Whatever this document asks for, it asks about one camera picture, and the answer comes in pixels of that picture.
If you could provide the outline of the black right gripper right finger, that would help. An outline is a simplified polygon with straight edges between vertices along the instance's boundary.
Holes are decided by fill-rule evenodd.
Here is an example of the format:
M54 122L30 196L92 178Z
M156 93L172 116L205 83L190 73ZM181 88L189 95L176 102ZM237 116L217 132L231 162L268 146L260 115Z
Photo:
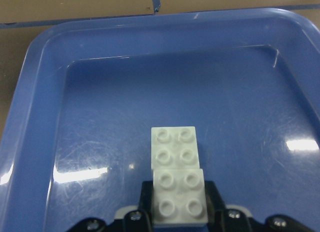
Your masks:
M213 181L205 181L205 197L209 232L312 232L296 219L284 214L268 216L258 222L243 208L226 206Z

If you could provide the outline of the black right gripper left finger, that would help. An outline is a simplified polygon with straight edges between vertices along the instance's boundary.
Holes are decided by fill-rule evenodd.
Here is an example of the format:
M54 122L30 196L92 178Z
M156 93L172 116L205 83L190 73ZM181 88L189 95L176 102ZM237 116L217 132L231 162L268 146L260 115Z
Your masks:
M89 217L80 220L68 229L69 232L152 232L152 199L153 182L144 181L141 184L141 192L138 206L125 212L121 218L116 218L107 224L104 220Z

